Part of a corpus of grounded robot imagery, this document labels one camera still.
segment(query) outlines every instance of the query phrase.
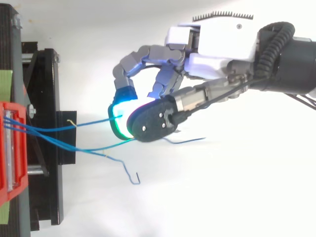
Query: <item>metal rod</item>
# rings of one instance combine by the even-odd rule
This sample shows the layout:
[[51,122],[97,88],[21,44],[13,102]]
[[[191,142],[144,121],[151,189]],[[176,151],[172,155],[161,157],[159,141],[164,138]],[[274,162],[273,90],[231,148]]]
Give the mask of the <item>metal rod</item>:
[[33,54],[32,53],[23,53],[22,54],[22,63],[30,63],[32,60]]
[[28,165],[28,175],[44,174],[39,164]]

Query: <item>yellow wire tip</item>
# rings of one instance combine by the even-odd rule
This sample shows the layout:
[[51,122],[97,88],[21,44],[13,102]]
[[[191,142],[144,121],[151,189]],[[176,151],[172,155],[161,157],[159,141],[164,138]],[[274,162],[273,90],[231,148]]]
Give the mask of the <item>yellow wire tip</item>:
[[67,122],[70,122],[73,126],[77,127],[77,125],[71,119],[68,119]]

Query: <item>metal screw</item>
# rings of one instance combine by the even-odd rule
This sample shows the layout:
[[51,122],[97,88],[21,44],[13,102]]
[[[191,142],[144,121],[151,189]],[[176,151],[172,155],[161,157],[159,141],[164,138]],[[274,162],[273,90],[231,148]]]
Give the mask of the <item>metal screw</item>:
[[32,104],[28,106],[28,112],[29,112],[29,117],[32,119],[34,118],[34,115],[36,114],[36,109]]
[[55,63],[60,63],[60,56],[59,56],[59,54],[55,54]]
[[12,25],[15,26],[17,29],[21,29],[21,16],[20,14],[15,14],[12,19]]

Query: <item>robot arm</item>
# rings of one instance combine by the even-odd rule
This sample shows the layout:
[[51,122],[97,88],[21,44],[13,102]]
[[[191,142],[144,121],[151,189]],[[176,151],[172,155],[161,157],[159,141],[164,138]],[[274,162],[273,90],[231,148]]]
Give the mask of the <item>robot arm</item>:
[[[156,100],[124,121],[128,132],[143,142],[171,134],[194,112],[237,98],[248,88],[295,95],[316,88],[316,43],[293,38],[295,29],[286,22],[258,32],[252,18],[230,12],[196,17],[171,27],[165,46],[143,46],[124,57],[113,70],[117,92],[110,116],[113,106],[137,99],[130,78],[146,63],[160,67],[148,95]],[[179,90],[184,76],[206,82]]]

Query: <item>red clamp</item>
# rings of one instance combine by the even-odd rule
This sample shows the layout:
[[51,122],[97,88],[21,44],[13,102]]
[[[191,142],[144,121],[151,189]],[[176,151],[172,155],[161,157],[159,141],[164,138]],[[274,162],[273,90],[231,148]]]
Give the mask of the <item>red clamp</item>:
[[26,109],[20,104],[0,102],[0,206],[28,186],[26,133],[5,128],[4,117],[26,124]]

